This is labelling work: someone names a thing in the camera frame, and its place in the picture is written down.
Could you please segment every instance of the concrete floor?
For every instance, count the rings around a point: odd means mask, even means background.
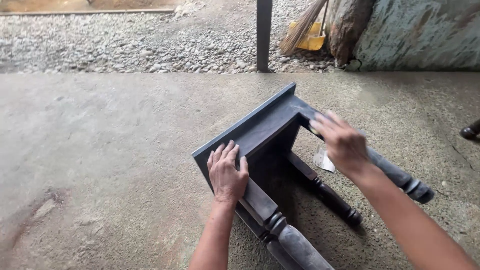
[[[300,98],[345,117],[435,189],[422,207],[480,262],[480,145],[457,135],[480,117],[478,74],[3,74],[0,81],[2,269],[186,268],[212,199],[191,153],[292,81]],[[312,166],[317,145],[302,131],[294,151]],[[335,269],[410,268],[357,188],[317,171],[363,214],[363,232],[283,183],[291,192],[279,205],[294,209],[289,222]],[[280,265],[236,218],[229,267]]]

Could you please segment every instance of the left hand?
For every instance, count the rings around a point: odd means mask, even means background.
[[[240,158],[240,171],[235,167],[235,158],[240,146],[230,140],[227,147],[221,144],[210,153],[207,161],[210,182],[215,201],[236,204],[243,197],[248,182],[248,163],[246,157]]]

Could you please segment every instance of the gravel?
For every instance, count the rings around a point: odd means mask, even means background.
[[[223,11],[237,19],[209,22],[214,4],[189,1],[174,14],[1,16],[0,73],[257,72],[255,2]],[[341,71],[323,50],[280,55],[279,40],[304,9],[299,0],[275,1],[268,68]]]

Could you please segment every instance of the turned wooden leg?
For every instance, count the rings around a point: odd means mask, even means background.
[[[474,139],[478,134],[480,134],[480,119],[460,130],[460,136],[467,140]]]

